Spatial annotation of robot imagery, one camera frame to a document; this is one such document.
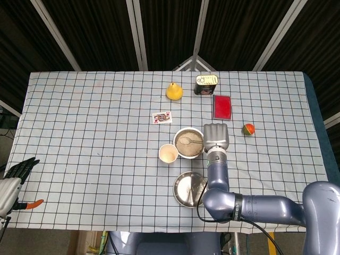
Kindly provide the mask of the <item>checkered tablecloth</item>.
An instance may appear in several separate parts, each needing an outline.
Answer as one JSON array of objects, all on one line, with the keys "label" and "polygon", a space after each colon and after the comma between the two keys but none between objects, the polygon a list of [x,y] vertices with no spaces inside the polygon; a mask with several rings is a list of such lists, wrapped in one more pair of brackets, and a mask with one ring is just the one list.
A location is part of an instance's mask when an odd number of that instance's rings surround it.
[{"label": "checkered tablecloth", "polygon": [[[40,160],[19,194],[44,202],[11,213],[12,228],[253,233],[246,223],[204,223],[203,208],[173,195],[185,172],[207,175],[207,158],[158,157],[183,128],[213,122],[212,96],[194,93],[197,72],[40,72],[29,78],[8,167]],[[303,189],[328,181],[302,72],[217,72],[215,94],[230,96],[229,184],[245,195],[302,201]],[[180,100],[166,89],[175,82]],[[153,124],[170,111],[172,123]],[[244,135],[250,123],[254,135]]]}]

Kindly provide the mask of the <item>white frame foot bracket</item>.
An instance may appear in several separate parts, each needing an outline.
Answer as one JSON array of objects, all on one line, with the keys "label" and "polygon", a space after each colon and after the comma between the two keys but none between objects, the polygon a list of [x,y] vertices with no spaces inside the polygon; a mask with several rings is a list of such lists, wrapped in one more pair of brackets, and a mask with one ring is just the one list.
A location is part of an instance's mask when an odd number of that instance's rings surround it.
[{"label": "white frame foot bracket", "polygon": [[197,71],[197,72],[215,72],[216,69],[206,62],[202,57],[193,56],[177,65],[173,71]]}]

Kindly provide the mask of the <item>luncheon meat can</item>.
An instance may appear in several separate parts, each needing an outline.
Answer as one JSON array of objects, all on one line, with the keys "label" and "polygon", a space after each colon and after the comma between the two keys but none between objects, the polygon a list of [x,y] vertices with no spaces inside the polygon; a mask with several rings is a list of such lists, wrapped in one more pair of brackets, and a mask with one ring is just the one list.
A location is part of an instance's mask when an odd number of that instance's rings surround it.
[{"label": "luncheon meat can", "polygon": [[212,95],[218,84],[218,77],[214,74],[198,75],[195,80],[194,93],[196,95]]}]

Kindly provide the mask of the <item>black equipment box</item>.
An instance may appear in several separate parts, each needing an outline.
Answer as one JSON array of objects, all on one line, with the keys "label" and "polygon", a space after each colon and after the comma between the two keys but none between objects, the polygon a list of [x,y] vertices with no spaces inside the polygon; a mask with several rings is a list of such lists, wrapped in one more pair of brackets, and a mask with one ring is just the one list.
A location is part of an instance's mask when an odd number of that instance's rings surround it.
[{"label": "black equipment box", "polygon": [[0,129],[16,129],[19,118],[0,106]]}]

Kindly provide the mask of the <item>steel plate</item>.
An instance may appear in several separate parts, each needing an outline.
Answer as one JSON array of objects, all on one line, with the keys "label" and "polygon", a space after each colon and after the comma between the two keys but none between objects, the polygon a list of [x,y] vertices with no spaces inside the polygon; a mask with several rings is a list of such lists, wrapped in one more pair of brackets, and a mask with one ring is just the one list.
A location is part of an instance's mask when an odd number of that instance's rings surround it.
[{"label": "steel plate", "polygon": [[202,204],[201,195],[205,193],[207,181],[197,172],[185,172],[174,182],[173,194],[176,201],[187,208]]}]

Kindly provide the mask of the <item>red stamp pad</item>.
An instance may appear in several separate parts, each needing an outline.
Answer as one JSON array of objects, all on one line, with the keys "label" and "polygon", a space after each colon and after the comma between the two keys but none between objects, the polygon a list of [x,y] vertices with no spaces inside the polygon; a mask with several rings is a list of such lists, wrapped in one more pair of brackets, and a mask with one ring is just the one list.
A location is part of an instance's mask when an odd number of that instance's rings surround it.
[{"label": "red stamp pad", "polygon": [[213,95],[212,118],[214,120],[231,120],[232,104],[230,96]]}]

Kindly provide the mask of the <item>blue padded table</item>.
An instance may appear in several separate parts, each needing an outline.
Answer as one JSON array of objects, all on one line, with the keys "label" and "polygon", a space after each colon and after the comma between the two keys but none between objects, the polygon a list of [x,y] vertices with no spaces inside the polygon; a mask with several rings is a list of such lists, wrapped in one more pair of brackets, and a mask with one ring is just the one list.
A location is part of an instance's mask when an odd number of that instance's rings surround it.
[{"label": "blue padded table", "polygon": [[304,77],[305,89],[311,117],[313,120],[314,128],[316,129],[327,178],[329,182],[340,186],[340,171],[338,169],[336,158],[333,153],[328,134],[326,132],[324,121],[322,119],[322,114],[319,108],[313,83],[307,74],[305,74],[304,72],[302,74]]}]

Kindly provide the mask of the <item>white aluminium frame rail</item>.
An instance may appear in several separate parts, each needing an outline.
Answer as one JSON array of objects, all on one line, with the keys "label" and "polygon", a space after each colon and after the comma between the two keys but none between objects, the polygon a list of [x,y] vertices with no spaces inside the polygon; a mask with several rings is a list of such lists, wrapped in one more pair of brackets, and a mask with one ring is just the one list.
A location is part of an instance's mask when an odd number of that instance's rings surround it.
[{"label": "white aluminium frame rail", "polygon": [[340,123],[340,112],[324,120],[324,125],[326,129],[329,129],[339,123]]},{"label": "white aluminium frame rail", "polygon": [[8,105],[7,103],[3,102],[2,100],[0,100],[0,106],[2,106],[3,108],[5,108],[7,111],[9,111],[10,113],[12,113],[13,115],[20,117],[21,113],[18,112],[17,110],[15,110],[14,108],[12,108],[10,105]]}]

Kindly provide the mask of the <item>playing card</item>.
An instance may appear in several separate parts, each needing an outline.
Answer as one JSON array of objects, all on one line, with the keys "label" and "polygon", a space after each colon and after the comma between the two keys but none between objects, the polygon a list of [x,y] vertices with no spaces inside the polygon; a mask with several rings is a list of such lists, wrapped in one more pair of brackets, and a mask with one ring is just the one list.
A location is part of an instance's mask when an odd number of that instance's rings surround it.
[{"label": "playing card", "polygon": [[153,113],[152,114],[152,123],[153,124],[172,123],[171,112],[167,111],[167,112]]}]

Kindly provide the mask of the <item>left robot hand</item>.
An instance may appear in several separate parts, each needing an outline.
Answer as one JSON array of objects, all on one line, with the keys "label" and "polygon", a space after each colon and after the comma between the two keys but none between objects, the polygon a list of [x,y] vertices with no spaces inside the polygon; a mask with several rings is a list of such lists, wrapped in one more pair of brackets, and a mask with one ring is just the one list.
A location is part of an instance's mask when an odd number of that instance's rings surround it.
[{"label": "left robot hand", "polygon": [[12,166],[0,180],[0,218],[5,219],[13,210],[29,210],[40,206],[44,200],[33,203],[19,202],[19,193],[31,170],[40,162],[35,157]]}]

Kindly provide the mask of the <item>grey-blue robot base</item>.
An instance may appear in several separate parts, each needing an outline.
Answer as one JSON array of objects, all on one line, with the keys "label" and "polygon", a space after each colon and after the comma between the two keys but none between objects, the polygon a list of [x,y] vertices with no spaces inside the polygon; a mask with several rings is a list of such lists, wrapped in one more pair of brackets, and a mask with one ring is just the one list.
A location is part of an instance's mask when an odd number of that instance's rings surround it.
[{"label": "grey-blue robot base", "polygon": [[105,255],[221,255],[220,233],[111,231]]}]

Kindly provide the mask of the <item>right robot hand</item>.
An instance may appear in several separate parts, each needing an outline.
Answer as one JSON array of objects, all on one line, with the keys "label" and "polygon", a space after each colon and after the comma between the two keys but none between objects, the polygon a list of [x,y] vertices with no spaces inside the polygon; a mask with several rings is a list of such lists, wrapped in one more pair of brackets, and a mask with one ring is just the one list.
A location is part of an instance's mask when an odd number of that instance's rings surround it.
[{"label": "right robot hand", "polygon": [[214,147],[227,150],[229,143],[227,124],[211,123],[203,126],[203,145],[205,152],[208,152]]}]

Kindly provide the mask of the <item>white aluminium frame post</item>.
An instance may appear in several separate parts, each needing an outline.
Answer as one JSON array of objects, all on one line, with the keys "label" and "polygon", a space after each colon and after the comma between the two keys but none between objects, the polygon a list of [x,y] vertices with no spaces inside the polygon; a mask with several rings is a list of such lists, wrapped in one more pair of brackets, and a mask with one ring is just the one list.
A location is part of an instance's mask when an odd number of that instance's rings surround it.
[{"label": "white aluminium frame post", "polygon": [[276,50],[281,40],[284,38],[289,28],[300,14],[308,0],[293,0],[290,8],[287,10],[273,36],[256,62],[253,71],[261,71]]},{"label": "white aluminium frame post", "polygon": [[43,23],[47,27],[48,31],[56,41],[57,45],[59,46],[60,50],[72,66],[72,68],[80,72],[81,67],[77,63],[74,55],[72,54],[70,48],[68,47],[66,41],[64,40],[62,34],[60,33],[57,25],[55,24],[53,18],[51,17],[50,13],[46,9],[45,5],[43,4],[42,0],[30,0],[31,4],[39,14],[40,18],[42,19]]},{"label": "white aluminium frame post", "polygon": [[133,43],[140,71],[148,70],[145,38],[143,33],[140,0],[126,0],[127,11],[130,20]]},{"label": "white aluminium frame post", "polygon": [[192,61],[194,61],[194,59],[196,60],[198,57],[198,53],[199,53],[200,46],[201,46],[202,35],[203,35],[204,27],[205,27],[208,6],[209,6],[209,0],[201,1],[201,8],[200,8],[198,26],[197,26],[196,36],[195,36]]}]

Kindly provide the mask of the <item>metal spoon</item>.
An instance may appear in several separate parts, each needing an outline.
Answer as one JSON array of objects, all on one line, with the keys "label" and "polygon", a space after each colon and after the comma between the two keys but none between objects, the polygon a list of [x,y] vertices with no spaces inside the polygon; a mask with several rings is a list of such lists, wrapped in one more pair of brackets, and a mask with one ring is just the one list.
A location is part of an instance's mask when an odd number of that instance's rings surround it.
[{"label": "metal spoon", "polygon": [[192,140],[188,137],[180,137],[180,138],[178,138],[178,142],[180,142],[181,144],[184,144],[184,145],[189,145],[191,143],[203,144],[203,141],[201,141],[201,140]]}]

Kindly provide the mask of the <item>black pleated curtain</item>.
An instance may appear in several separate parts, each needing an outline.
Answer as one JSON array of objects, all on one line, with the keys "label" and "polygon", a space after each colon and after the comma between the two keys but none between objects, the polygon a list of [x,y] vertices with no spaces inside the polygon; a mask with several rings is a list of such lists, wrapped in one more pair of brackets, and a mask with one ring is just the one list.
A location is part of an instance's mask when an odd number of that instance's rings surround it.
[{"label": "black pleated curtain", "polygon": [[[219,71],[255,67],[294,0],[209,0],[199,56]],[[139,0],[147,65],[193,54],[202,0]],[[136,71],[126,0],[42,0],[83,71]],[[72,66],[30,0],[0,0],[0,100],[21,111],[29,76]],[[323,118],[340,112],[340,0],[307,0],[266,71],[303,71]]]}]

